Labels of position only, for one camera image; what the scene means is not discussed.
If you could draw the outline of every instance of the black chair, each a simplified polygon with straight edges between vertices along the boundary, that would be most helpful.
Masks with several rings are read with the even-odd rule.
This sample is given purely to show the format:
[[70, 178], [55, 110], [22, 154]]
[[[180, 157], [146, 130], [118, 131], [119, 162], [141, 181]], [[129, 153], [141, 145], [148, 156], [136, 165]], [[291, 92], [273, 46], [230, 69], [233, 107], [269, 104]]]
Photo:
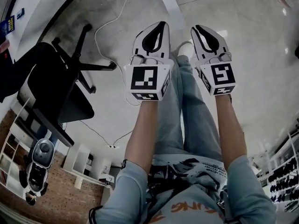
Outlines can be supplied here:
[[36, 98], [33, 112], [46, 127], [66, 146], [71, 147], [74, 141], [60, 126], [61, 123], [90, 119], [94, 111], [82, 91], [75, 84], [79, 80], [89, 93], [95, 93], [94, 86], [89, 87], [82, 70], [114, 70], [114, 63], [109, 66], [83, 64], [79, 61], [85, 35], [91, 25], [84, 26], [72, 57], [58, 45], [60, 40], [52, 41], [54, 48], [62, 59], [56, 62], [45, 61], [36, 65], [28, 79], [28, 86]]

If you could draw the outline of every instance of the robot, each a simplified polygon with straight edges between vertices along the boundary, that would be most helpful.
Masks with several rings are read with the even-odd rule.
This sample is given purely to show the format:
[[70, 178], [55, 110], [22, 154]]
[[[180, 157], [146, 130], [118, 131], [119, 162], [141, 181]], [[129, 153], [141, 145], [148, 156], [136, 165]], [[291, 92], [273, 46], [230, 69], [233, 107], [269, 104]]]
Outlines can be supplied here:
[[[224, 38], [202, 25], [192, 27], [191, 36], [198, 59], [196, 70], [210, 95], [230, 94], [237, 84]], [[163, 100], [174, 66], [168, 24], [157, 22], [139, 33], [132, 54], [131, 64], [125, 67], [126, 90], [137, 100]]]

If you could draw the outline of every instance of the white sneaker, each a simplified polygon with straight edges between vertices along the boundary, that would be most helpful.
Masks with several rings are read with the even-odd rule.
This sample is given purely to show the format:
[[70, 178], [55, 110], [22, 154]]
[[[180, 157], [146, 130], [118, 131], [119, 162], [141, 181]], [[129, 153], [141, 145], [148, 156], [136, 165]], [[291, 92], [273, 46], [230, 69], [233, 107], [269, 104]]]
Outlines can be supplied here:
[[190, 60], [194, 54], [194, 46], [191, 42], [185, 43], [178, 50], [178, 56], [186, 56]]

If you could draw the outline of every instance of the light blue jeans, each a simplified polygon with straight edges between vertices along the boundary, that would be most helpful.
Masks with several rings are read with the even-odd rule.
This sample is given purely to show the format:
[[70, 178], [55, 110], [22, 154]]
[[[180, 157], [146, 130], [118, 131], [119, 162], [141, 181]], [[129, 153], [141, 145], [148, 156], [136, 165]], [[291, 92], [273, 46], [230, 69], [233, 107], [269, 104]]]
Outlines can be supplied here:
[[[171, 82], [159, 102], [155, 154], [193, 154], [222, 161], [219, 134], [186, 56], [174, 60]], [[185, 141], [180, 123], [183, 111]]]

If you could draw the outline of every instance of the gray tile floor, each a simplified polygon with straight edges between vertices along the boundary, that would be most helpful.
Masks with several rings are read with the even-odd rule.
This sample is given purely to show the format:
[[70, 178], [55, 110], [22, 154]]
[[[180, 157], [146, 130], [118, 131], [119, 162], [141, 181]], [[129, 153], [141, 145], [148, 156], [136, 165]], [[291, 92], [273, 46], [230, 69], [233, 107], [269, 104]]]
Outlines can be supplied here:
[[[55, 36], [61, 46], [72, 53], [80, 31], [86, 23], [93, 26], [85, 40], [81, 61], [109, 64], [103, 59], [94, 42], [94, 31], [116, 18], [124, 0], [74, 0], [62, 13], [45, 37]], [[275, 0], [177, 0], [186, 21], [186, 29], [171, 29], [171, 49], [191, 39], [190, 28], [195, 24], [208, 26], [223, 35], [232, 53], [238, 82], [233, 104], [244, 130], [248, 155], [271, 149], [286, 136], [299, 106], [299, 62], [294, 56], [298, 43], [298, 15], [286, 10]], [[101, 52], [117, 60], [120, 66], [129, 63], [136, 35], [157, 21], [169, 21], [162, 0], [128, 0], [119, 20], [97, 33]], [[86, 123], [102, 134], [108, 143], [131, 131], [138, 107], [128, 105], [119, 70], [94, 71], [86, 74], [97, 86], [96, 94], [83, 92], [93, 105], [95, 116]], [[197, 79], [204, 100], [217, 121], [215, 102]], [[135, 104], [129, 94], [128, 100]], [[80, 122], [67, 126], [67, 133], [76, 142], [88, 145], [94, 152], [119, 164], [128, 137], [118, 142], [118, 149], [109, 148], [93, 131]]]

